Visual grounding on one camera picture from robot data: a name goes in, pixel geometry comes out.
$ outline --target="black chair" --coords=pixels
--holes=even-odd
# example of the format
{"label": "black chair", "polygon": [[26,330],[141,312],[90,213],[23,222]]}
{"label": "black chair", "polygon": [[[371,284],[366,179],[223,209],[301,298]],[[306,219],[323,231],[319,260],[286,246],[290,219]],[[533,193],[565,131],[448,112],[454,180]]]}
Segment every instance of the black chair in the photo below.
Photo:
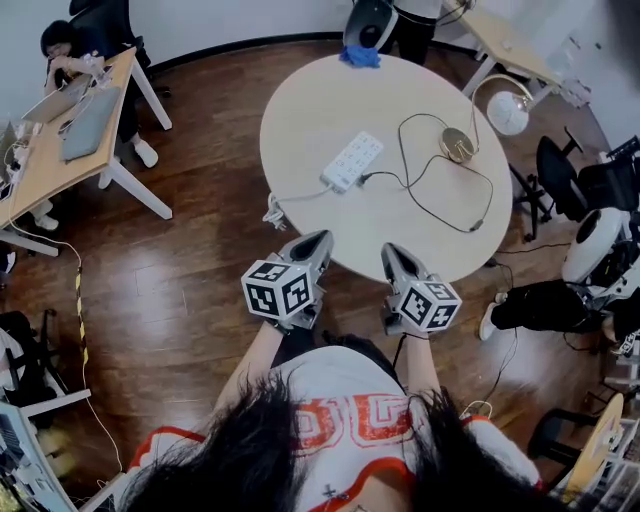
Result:
{"label": "black chair", "polygon": [[585,167],[578,174],[567,158],[573,147],[579,148],[573,138],[560,149],[549,137],[542,137],[536,153],[540,185],[554,200],[558,213],[580,222],[589,212],[601,208],[638,209],[638,187],[631,156]]}
{"label": "black chair", "polygon": [[529,440],[527,455],[532,460],[545,457],[564,466],[564,469],[549,484],[549,489],[556,487],[569,474],[581,453],[577,448],[557,441],[565,422],[571,422],[578,427],[594,427],[598,423],[598,417],[564,409],[551,409],[538,422]]}
{"label": "black chair", "polygon": [[[136,37],[129,21],[129,0],[71,0],[69,14],[73,16],[74,27],[98,30],[115,49],[136,47],[136,59],[145,71],[149,81],[153,77],[147,72],[151,59],[144,49],[142,36]],[[171,97],[169,87],[154,87],[163,98]]]}
{"label": "black chair", "polygon": [[[553,155],[559,155],[558,159],[562,162],[569,163],[567,160],[567,155],[571,153],[574,149],[583,152],[582,146],[578,142],[578,140],[571,134],[568,128],[565,126],[565,133],[569,136],[569,142],[563,149],[558,149],[558,147],[553,144],[553,141],[548,137],[542,137],[540,140],[540,144],[538,144],[537,151],[537,167],[538,174],[540,175],[540,159],[541,157],[547,155],[548,149],[547,144],[551,142],[553,145],[553,151],[549,153],[549,157]],[[542,185],[542,176],[536,176],[535,174],[529,174],[527,178],[523,178],[522,175],[512,166],[509,165],[509,169],[511,173],[516,178],[520,186],[522,187],[522,195],[515,199],[515,204],[529,203],[531,207],[531,233],[527,233],[524,235],[525,242],[531,242],[538,237],[538,222],[544,224],[551,220],[551,208],[545,206],[545,204],[541,201],[542,197],[546,194],[544,189],[538,188],[538,185]]]}

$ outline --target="wooden floor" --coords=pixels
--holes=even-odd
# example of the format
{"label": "wooden floor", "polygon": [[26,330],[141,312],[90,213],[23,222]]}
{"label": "wooden floor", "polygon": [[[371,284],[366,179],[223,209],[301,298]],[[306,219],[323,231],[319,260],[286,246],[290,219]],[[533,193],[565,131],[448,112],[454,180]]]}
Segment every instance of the wooden floor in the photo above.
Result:
{"label": "wooden floor", "polygon": [[[296,236],[260,220],[269,192],[258,144],[262,113],[290,73],[338,51],[335,42],[277,45],[206,58],[158,78],[173,89],[173,98],[166,101],[173,129],[163,132],[146,106],[140,111],[142,135],[157,149],[160,163],[153,170],[125,163],[173,208],[171,221],[161,220],[115,184],[106,192],[98,190],[97,177],[60,201],[57,236],[83,258],[92,403],[125,465],[151,429],[207,421],[221,386],[257,331],[258,320],[245,308],[240,276],[255,259]],[[436,49],[428,67],[460,87],[477,63]],[[594,161],[596,149],[605,143],[592,115],[556,97],[533,111],[524,134],[504,141],[509,160],[525,174],[534,172],[538,140],[546,134],[564,144],[565,124],[587,145],[577,163]],[[570,241],[573,229],[570,223],[545,225],[538,242],[530,245]],[[521,248],[524,230],[521,216],[514,214],[502,250]],[[522,285],[558,276],[565,252],[560,247],[498,259],[511,266],[516,285]],[[79,389],[75,271],[70,250],[57,259],[20,252],[4,292],[4,309],[22,310],[34,326],[45,308],[58,311],[54,339],[66,350],[63,375]],[[497,291],[507,289],[507,274],[485,268],[455,283],[462,310],[454,327],[433,339],[441,383],[463,407],[491,389],[514,341],[512,331],[486,343],[476,337],[485,307]],[[387,288],[337,265],[324,286],[325,324],[371,337],[392,356],[397,339],[384,336],[379,320]],[[554,406],[578,407],[597,375],[597,358],[572,351],[559,334],[519,330],[517,353],[490,399],[493,419],[525,447],[542,414]],[[113,450],[86,404],[59,414],[57,424],[72,438],[78,462],[72,482],[95,490],[96,478],[114,475]]]}

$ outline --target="black hair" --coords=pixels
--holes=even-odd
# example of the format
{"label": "black hair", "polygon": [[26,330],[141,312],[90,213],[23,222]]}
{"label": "black hair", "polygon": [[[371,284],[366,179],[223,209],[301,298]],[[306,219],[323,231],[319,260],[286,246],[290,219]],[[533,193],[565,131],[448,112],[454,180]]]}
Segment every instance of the black hair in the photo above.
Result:
{"label": "black hair", "polygon": [[[414,511],[472,510],[483,504],[498,512],[569,510],[484,452],[445,390],[411,400],[424,407],[430,425],[427,438],[414,436]],[[245,386],[239,402],[219,415],[204,446],[142,470],[121,508],[294,511],[307,469],[293,454],[296,429],[295,405],[280,377]],[[585,510],[584,502],[574,510]]]}
{"label": "black hair", "polygon": [[247,384],[218,418],[197,453],[169,453],[143,471],[125,510],[294,510],[304,474],[295,467],[298,429],[288,385],[275,376]]}
{"label": "black hair", "polygon": [[47,48],[59,43],[70,43],[71,48],[78,46],[78,30],[68,21],[57,20],[49,25],[40,36],[42,55],[49,57]]}

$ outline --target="white t-shirt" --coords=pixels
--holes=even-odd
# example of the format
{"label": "white t-shirt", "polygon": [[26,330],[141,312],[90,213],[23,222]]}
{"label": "white t-shirt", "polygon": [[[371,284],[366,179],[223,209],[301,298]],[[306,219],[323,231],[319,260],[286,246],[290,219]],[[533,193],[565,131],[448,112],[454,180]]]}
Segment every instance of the white t-shirt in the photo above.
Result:
{"label": "white t-shirt", "polygon": [[395,0],[393,4],[398,9],[423,18],[438,18],[442,9],[442,0]]}
{"label": "white t-shirt", "polygon": [[[280,367],[291,397],[298,403],[300,464],[310,468],[301,489],[298,510],[330,512],[349,500],[327,502],[327,486],[353,499],[365,480],[382,469],[411,482],[415,468],[412,424],[428,439],[429,425],[417,401],[369,358],[337,346],[307,352]],[[540,476],[533,463],[484,417],[465,420],[478,444],[507,471],[532,486]],[[197,447],[204,436],[164,427],[138,449],[130,473],[137,472],[176,446]]]}

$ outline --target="round white table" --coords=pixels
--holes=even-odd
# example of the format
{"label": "round white table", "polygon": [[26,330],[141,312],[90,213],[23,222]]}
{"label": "round white table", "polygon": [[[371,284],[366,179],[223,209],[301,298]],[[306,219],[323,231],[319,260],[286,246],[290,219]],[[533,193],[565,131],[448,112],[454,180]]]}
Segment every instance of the round white table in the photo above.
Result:
{"label": "round white table", "polygon": [[[260,154],[276,198],[321,191],[324,168],[361,131],[384,144],[365,173],[391,171],[406,181],[398,126],[416,113],[434,114],[449,126],[470,128],[471,103],[444,78],[396,57],[382,56],[378,69],[353,69],[326,57],[297,70],[274,93],[262,118]],[[493,199],[483,225],[459,233],[422,211],[393,176],[372,176],[345,194],[333,191],[282,202],[289,222],[303,234],[333,233],[332,258],[348,269],[385,281],[380,251],[385,242],[404,247],[429,272],[445,281],[480,268],[496,251],[509,224],[512,191],[509,167],[498,137],[477,112],[480,152],[468,166],[493,183]],[[434,154],[442,154],[442,125],[417,117],[403,127],[403,143],[414,180]],[[435,159],[412,188],[429,210],[455,226],[470,228],[482,217],[489,184],[453,162]]]}

